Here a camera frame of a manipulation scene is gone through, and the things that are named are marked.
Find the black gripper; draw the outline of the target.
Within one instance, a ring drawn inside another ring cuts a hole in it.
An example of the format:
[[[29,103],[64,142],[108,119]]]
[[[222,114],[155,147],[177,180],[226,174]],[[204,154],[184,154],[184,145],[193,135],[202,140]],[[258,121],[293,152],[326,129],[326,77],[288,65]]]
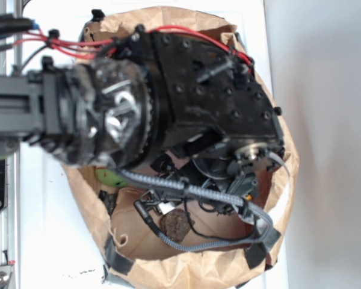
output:
[[[284,153],[280,109],[248,58],[191,33],[137,31],[114,41],[114,166],[146,190],[147,217],[196,201],[209,213],[261,217],[256,172]]]

